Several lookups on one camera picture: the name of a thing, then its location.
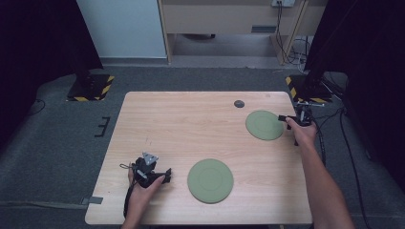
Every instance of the black cloth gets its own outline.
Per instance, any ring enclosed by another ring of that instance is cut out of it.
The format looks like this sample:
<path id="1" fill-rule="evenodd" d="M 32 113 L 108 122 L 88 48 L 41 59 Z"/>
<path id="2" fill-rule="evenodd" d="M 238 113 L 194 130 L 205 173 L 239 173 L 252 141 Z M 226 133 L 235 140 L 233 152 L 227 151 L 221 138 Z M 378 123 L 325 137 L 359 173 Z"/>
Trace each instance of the black cloth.
<path id="1" fill-rule="evenodd" d="M 77 65 L 102 69 L 75 0 L 0 1 L 0 149 L 23 121 L 38 87 L 76 73 Z"/>
<path id="2" fill-rule="evenodd" d="M 319 72 L 348 76 L 348 115 L 372 159 L 380 161 L 405 192 L 404 12 L 402 0 L 329 1 L 306 68 L 322 65 Z"/>

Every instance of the power strip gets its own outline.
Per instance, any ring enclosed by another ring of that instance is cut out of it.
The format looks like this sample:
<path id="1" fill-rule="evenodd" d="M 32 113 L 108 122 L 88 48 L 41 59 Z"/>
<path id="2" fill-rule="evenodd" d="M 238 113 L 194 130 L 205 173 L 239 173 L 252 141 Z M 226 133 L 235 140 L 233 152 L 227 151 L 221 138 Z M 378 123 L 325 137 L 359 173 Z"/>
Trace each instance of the power strip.
<path id="1" fill-rule="evenodd" d="M 279 7 L 280 4 L 282 7 L 291 8 L 295 4 L 295 0 L 273 0 L 271 3 L 272 7 Z"/>

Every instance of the hazard tape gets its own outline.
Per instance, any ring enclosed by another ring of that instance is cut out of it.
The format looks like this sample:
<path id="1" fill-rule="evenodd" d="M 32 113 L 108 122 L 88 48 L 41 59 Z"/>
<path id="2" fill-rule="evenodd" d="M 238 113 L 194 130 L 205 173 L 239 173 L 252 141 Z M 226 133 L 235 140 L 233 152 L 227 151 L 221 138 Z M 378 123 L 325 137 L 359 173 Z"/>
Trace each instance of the hazard tape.
<path id="1" fill-rule="evenodd" d="M 107 95 L 108 91 L 110 90 L 111 84 L 113 83 L 114 77 L 110 75 L 105 82 L 105 86 L 103 87 L 103 90 L 101 94 L 98 94 L 97 96 L 74 96 L 74 97 L 69 97 L 68 101 L 78 101 L 78 102 L 86 102 L 86 101 L 98 101 L 102 100 L 105 98 Z"/>
<path id="2" fill-rule="evenodd" d="M 287 82 L 289 91 L 291 92 L 292 100 L 293 100 L 294 102 L 304 102 L 304 101 L 306 101 L 306 102 L 316 102 L 316 103 L 327 103 L 327 102 L 331 102 L 331 99 L 319 98 L 319 97 L 312 97 L 312 98 L 310 98 L 310 99 L 303 99 L 303 98 L 301 98 L 301 97 L 298 96 L 298 93 L 297 93 L 297 91 L 295 90 L 294 85 L 293 85 L 293 83 L 292 83 L 292 81 L 291 81 L 291 78 L 290 78 L 289 76 L 286 78 L 286 82 Z"/>

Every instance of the wall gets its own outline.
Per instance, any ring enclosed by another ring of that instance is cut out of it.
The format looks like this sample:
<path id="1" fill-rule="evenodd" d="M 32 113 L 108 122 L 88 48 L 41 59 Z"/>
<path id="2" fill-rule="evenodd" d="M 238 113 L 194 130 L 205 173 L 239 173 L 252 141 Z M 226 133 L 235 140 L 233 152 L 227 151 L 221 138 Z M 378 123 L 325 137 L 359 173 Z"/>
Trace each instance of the wall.
<path id="1" fill-rule="evenodd" d="M 157 0 L 77 0 L 101 58 L 166 58 Z"/>

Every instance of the green circular mat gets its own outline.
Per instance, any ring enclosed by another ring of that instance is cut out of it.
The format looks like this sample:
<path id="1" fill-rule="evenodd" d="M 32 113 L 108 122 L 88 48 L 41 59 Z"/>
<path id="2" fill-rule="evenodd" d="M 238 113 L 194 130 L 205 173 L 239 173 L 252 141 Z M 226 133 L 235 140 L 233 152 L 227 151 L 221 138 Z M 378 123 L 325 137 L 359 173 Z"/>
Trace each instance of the green circular mat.
<path id="1" fill-rule="evenodd" d="M 232 190 L 233 176 L 229 168 L 217 159 L 197 162 L 187 178 L 188 189 L 201 202 L 217 203 Z"/>
<path id="2" fill-rule="evenodd" d="M 261 140 L 274 140 L 283 134 L 283 123 L 276 114 L 256 111 L 247 116 L 247 130 Z"/>

